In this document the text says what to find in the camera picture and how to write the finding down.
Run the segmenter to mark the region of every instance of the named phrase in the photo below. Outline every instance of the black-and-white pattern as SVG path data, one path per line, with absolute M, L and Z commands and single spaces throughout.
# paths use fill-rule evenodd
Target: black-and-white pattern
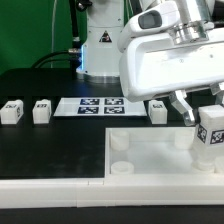
M 100 99 L 81 99 L 80 105 L 99 105 Z
M 153 104 L 154 108 L 162 108 L 163 106 L 161 104 Z
M 210 144 L 224 143 L 224 130 L 213 131 Z
M 6 105 L 5 108 L 15 108 L 17 105 L 16 104 L 8 104 Z
M 124 107 L 104 107 L 104 114 L 124 114 Z
M 20 107 L 17 108 L 17 116 L 20 117 Z
M 199 125 L 199 127 L 198 127 L 197 136 L 202 142 L 205 143 L 206 137 L 207 137 L 207 130 L 204 127 L 202 127 L 201 125 Z
M 47 107 L 47 104 L 37 104 L 37 107 L 38 108 L 44 108 L 44 107 Z
M 122 98 L 108 98 L 104 101 L 105 105 L 124 105 L 124 99 Z
M 98 114 L 99 107 L 79 107 L 78 114 Z
M 100 38 L 99 42 L 103 42 L 103 43 L 112 43 L 111 39 L 110 39 L 110 35 L 108 34 L 108 32 L 105 30 L 105 32 L 103 33 L 102 37 Z

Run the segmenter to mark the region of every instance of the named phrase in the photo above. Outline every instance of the white plastic platform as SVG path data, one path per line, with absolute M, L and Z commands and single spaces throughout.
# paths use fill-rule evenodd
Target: white plastic platform
M 125 147 L 111 145 L 114 131 L 128 132 Z M 104 178 L 2 180 L 0 208 L 224 204 L 224 174 L 191 169 L 196 155 L 191 144 L 181 142 L 190 143 L 193 132 L 185 127 L 108 128 Z M 179 141 L 183 133 L 188 140 Z M 121 160 L 133 164 L 130 174 L 111 173 L 112 164 Z

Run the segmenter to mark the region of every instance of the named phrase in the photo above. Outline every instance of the white base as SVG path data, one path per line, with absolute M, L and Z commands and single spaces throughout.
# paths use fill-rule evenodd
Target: white base
M 224 175 L 194 173 L 192 149 L 175 148 L 175 133 L 184 129 L 122 129 L 130 133 L 127 151 L 110 148 L 114 129 L 107 129 L 105 178 L 2 180 L 0 208 L 224 204 Z M 134 174 L 110 173 L 120 159 L 131 160 Z
M 77 73 L 92 82 L 119 80 L 121 53 L 117 40 L 124 27 L 124 2 L 94 0 L 87 9 L 87 40 L 82 46 L 82 64 Z

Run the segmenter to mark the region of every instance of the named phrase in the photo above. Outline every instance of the black surface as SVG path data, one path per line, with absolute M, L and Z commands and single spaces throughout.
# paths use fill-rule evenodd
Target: black surface
M 212 15 L 213 21 L 224 20 L 224 0 L 216 0 Z
M 49 125 L 34 125 L 36 100 L 50 99 L 53 113 L 61 97 L 120 97 L 119 84 L 93 84 L 72 78 L 68 69 L 16 69 L 0 77 L 0 106 L 21 99 L 24 115 L 17 125 L 0 125 L 0 179 L 104 177 L 105 129 L 150 127 L 148 117 L 54 118 Z M 168 126 L 183 126 L 170 105 Z M 212 104 L 202 91 L 189 94 L 191 105 Z
M 0 210 L 1 224 L 223 224 L 223 206 Z
M 25 115 L 16 126 L 0 126 L 0 179 L 103 177 L 105 127 L 149 127 L 147 117 L 52 118 L 34 126 L 37 99 L 51 99 L 53 111 L 60 97 L 122 96 L 119 85 L 96 85 L 73 80 L 67 69 L 17 69 L 0 76 L 0 106 L 22 99 Z M 167 126 L 183 126 L 169 109 Z M 214 103 L 210 91 L 188 94 L 196 108 Z M 144 206 L 115 208 L 3 209 L 0 224 L 61 223 L 223 223 L 224 206 Z

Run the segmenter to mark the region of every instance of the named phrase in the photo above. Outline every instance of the cable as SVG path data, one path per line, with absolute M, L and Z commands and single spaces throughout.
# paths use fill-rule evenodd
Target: cable
M 54 0 L 53 13 L 52 13 L 52 24 L 51 24 L 51 53 L 54 52 L 54 40 L 55 40 L 55 17 L 57 12 L 58 0 Z
M 130 19 L 130 14 L 129 14 L 129 7 L 128 7 L 128 5 L 129 5 L 129 0 L 126 0 L 126 12 L 127 12 L 127 17 L 128 17 L 128 21 L 129 21 L 129 19 Z
M 129 0 L 131 10 L 132 10 L 132 15 L 135 16 L 139 13 L 142 12 L 142 7 L 139 1 L 136 0 Z
M 75 0 L 69 0 L 73 38 L 79 37 Z
M 129 6 L 130 6 L 130 9 L 131 9 L 131 14 L 132 14 L 132 16 L 133 16 L 133 15 L 134 15 L 134 12 L 133 12 L 133 9 L 132 9 L 132 7 L 131 7 L 131 1 L 128 0 L 128 3 L 129 3 Z
M 37 60 L 32 66 L 31 68 L 36 68 L 37 65 L 39 65 L 41 62 L 43 62 L 44 60 L 51 58 L 53 56 L 56 55 L 61 55 L 61 54 L 68 54 L 68 51 L 56 51 L 50 54 L 45 55 L 44 57 L 40 58 L 39 60 Z
M 50 60 L 46 60 L 46 61 L 43 61 L 39 66 L 37 66 L 37 68 L 41 68 L 43 65 L 45 65 L 49 62 L 55 62 L 55 61 L 69 61 L 69 59 L 50 59 Z

